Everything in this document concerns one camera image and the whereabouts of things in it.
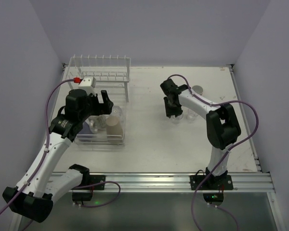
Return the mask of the clear glass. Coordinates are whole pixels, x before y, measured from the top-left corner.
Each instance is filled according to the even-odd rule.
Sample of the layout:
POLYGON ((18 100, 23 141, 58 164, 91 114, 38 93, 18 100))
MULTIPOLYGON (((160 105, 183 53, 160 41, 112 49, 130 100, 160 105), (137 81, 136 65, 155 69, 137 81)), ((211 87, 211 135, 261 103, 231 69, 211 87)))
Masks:
POLYGON ((184 117, 183 113, 181 115, 178 115, 178 116, 173 115, 170 117, 170 121, 173 124, 179 124, 181 122, 181 120, 183 119, 183 117, 184 117))
POLYGON ((189 123, 195 122, 198 118, 199 114, 193 111, 192 109, 187 110, 187 116, 186 119, 189 123))

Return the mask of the pink coffee mug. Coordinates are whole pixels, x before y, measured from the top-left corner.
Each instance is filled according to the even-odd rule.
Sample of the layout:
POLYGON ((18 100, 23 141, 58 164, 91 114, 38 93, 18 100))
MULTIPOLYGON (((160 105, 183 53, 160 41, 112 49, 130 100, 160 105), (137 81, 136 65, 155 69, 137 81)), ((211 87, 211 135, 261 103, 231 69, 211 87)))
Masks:
POLYGON ((199 95, 203 95, 203 92, 204 92, 203 88, 199 85, 194 85, 192 87, 192 90, 199 95))

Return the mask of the beige cup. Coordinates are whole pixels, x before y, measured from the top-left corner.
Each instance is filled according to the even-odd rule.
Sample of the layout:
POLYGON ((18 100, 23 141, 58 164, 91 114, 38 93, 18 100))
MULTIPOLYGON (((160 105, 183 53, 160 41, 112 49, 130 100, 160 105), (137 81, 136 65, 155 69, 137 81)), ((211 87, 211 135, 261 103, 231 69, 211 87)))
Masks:
POLYGON ((106 119, 106 134, 108 139, 122 139, 123 129, 120 119, 117 116, 110 115, 106 119))

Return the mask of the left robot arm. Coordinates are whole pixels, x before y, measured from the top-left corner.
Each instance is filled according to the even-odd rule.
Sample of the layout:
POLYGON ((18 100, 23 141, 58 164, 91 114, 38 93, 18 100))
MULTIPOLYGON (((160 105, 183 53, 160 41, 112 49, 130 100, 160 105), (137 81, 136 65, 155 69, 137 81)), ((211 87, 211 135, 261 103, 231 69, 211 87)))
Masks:
POLYGON ((47 136, 39 154, 27 173, 14 187, 6 187, 2 197, 15 213, 38 223, 51 213, 53 205, 72 189, 91 189, 88 168, 73 164, 59 179, 49 183, 57 163, 64 152, 83 129, 83 123, 90 116, 108 115, 113 102, 107 91, 102 90, 100 103, 96 94, 85 90, 71 90, 66 96, 65 106, 57 117, 47 125, 47 136))

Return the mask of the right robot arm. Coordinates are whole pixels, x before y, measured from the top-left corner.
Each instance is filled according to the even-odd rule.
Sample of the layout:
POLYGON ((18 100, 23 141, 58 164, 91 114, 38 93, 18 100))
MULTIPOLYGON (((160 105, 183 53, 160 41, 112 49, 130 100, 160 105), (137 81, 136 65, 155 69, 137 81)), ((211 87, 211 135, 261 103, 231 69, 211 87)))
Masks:
POLYGON ((172 79, 163 81, 160 87, 165 94, 166 117, 180 117, 183 114, 182 108, 186 107, 205 120, 207 138, 212 145, 206 171, 215 177, 225 174, 228 162, 225 153, 241 135, 233 106, 229 103, 215 106, 186 84, 177 86, 172 79))

